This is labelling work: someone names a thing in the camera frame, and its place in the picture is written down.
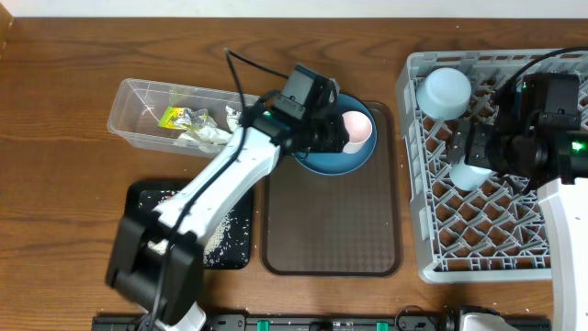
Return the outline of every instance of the white robotic arm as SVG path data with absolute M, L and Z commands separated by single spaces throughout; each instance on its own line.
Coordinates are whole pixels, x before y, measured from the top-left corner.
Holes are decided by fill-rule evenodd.
M 161 213 L 161 223 L 170 228 L 174 226 L 184 205 L 236 152 L 242 136 L 243 128 L 237 129 L 227 147 L 190 184 L 155 208 L 155 211 Z M 279 159 L 279 150 L 279 146 L 270 142 L 269 136 L 258 129 L 248 128 L 238 158 L 202 193 L 178 232 L 193 232 L 198 238 L 198 243 L 206 246 L 222 218 L 243 194 L 274 169 Z M 158 326 L 169 331 L 198 331 L 205 322 L 206 315 L 195 302 L 176 325 L 158 322 Z
M 553 330 L 588 330 L 588 178 L 558 178 L 537 194 L 551 252 Z

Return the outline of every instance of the green light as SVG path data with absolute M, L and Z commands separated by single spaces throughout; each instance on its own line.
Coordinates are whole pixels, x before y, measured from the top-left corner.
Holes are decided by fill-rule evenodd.
M 584 148 L 586 148 L 586 145 L 584 143 L 571 142 L 571 149 L 576 152 L 580 152 Z

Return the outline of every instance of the blue bowl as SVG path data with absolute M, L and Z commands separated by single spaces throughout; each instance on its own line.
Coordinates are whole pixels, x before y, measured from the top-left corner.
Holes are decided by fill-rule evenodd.
M 361 111 L 371 120 L 373 130 L 366 144 L 355 154 L 310 153 L 306 159 L 301 160 L 304 154 L 298 153 L 297 160 L 301 165 L 319 175 L 340 176 L 357 170 L 369 159 L 376 149 L 376 140 L 378 139 L 376 122 L 366 106 L 359 100 L 349 95 L 340 94 L 337 98 L 337 111 L 343 114 L 351 110 Z

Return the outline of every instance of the trash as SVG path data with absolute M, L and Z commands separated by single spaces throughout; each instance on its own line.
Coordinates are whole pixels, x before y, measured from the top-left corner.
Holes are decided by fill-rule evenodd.
M 196 146 L 202 152 L 220 153 L 224 145 L 231 139 L 232 134 L 219 128 L 204 127 L 198 131 L 188 130 L 174 141 L 174 145 L 181 147 Z
M 227 111 L 227 124 L 229 125 L 229 130 L 234 132 L 239 127 L 241 111 L 237 111 L 228 105 L 225 107 L 225 110 Z
M 185 130 L 192 126 L 196 114 L 190 108 L 168 107 L 159 120 L 159 126 L 167 129 Z

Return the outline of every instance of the gray dish rack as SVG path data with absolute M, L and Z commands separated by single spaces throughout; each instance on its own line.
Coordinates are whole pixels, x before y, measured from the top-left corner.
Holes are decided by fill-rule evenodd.
M 553 50 L 442 51 L 411 54 L 396 83 L 401 136 L 411 180 L 411 218 L 419 276 L 429 283 L 550 280 L 549 245 L 537 193 L 513 193 L 491 177 L 471 192 L 449 178 L 446 144 L 456 123 L 434 120 L 418 107 L 415 91 L 434 69 L 464 73 L 472 96 L 464 117 L 492 124 L 490 92 L 518 69 Z M 588 131 L 588 52 L 550 58 L 527 73 L 577 74 L 578 111 Z M 514 177 L 521 188 L 527 179 Z

